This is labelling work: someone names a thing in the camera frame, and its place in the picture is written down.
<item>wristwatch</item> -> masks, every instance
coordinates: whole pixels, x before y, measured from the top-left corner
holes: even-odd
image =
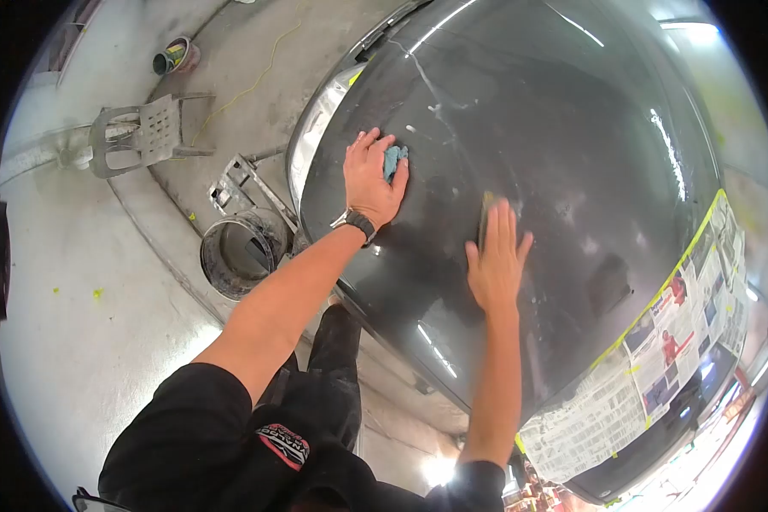
[[[344,210],[344,213],[339,215],[338,219],[333,220],[330,223],[330,227],[335,230],[337,227],[344,224],[355,226],[356,228],[364,231],[364,236],[367,237],[367,240],[361,247],[367,247],[370,245],[370,241],[373,239],[373,237],[376,236],[376,229],[372,227],[372,222],[370,222],[370,220],[364,216],[364,214],[358,213],[358,211],[350,210],[347,208]]]

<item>yellow cable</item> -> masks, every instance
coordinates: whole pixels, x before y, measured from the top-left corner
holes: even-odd
[[[305,0],[300,0],[299,3],[296,5],[296,10],[294,11],[295,15],[299,15],[299,7],[301,7],[304,3],[305,3]],[[270,64],[268,65],[268,67],[266,67],[265,70],[262,71],[262,73],[259,75],[259,77],[256,78],[256,82],[253,84],[252,87],[246,88],[244,91],[242,91],[242,92],[238,93],[236,96],[234,96],[231,101],[225,103],[222,107],[220,107],[217,110],[215,110],[215,111],[210,113],[210,115],[207,117],[207,119],[205,119],[205,122],[202,123],[202,127],[199,128],[199,131],[196,132],[196,135],[194,135],[193,139],[191,139],[191,148],[193,148],[196,145],[196,138],[198,138],[202,134],[202,132],[205,131],[205,127],[208,125],[210,120],[214,118],[214,116],[216,116],[218,113],[224,111],[226,108],[228,108],[231,105],[233,105],[237,99],[239,99],[240,97],[244,96],[245,94],[253,91],[259,85],[259,82],[262,80],[262,78],[267,74],[268,71],[270,71],[270,68],[273,67],[273,59],[276,57],[276,47],[278,47],[279,41],[281,41],[286,36],[288,36],[288,35],[292,34],[293,32],[295,32],[297,30],[297,28],[300,27],[300,26],[301,26],[301,20],[298,20],[298,23],[296,24],[295,27],[293,27],[290,30],[287,30],[287,32],[285,32],[284,34],[282,34],[282,35],[280,35],[279,37],[276,38],[276,42],[273,43],[273,50],[270,52]],[[182,160],[184,160],[184,158],[169,158],[168,160],[182,161]]]

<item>right hand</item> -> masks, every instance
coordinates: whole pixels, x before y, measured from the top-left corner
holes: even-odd
[[[407,186],[409,162],[398,160],[396,175],[390,185],[384,179],[384,151],[396,141],[394,135],[376,140],[381,134],[373,128],[367,134],[359,132],[344,159],[344,184],[347,207],[363,214],[378,231],[398,213]]]
[[[506,199],[492,205],[486,221],[483,253],[474,241],[466,243],[467,282],[481,309],[489,314],[511,307],[517,312],[523,265],[532,248],[532,233],[523,233],[517,246],[515,212]]]

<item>watch strap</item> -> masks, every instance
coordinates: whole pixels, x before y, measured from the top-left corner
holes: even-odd
[[[364,236],[367,237],[367,241],[361,247],[367,247],[372,240],[372,237],[376,235],[376,229],[372,227],[372,222],[362,213],[358,211],[348,210],[347,217],[345,217],[345,224],[355,226],[356,228],[364,232]]]

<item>sleeve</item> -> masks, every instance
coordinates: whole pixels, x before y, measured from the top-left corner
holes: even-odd
[[[445,486],[433,487],[425,501],[430,512],[503,511],[505,478],[501,466],[494,462],[468,462],[455,469],[455,476]]]
[[[100,496],[134,510],[204,508],[211,487],[233,473],[252,405],[225,369],[181,367],[117,437],[100,473]]]

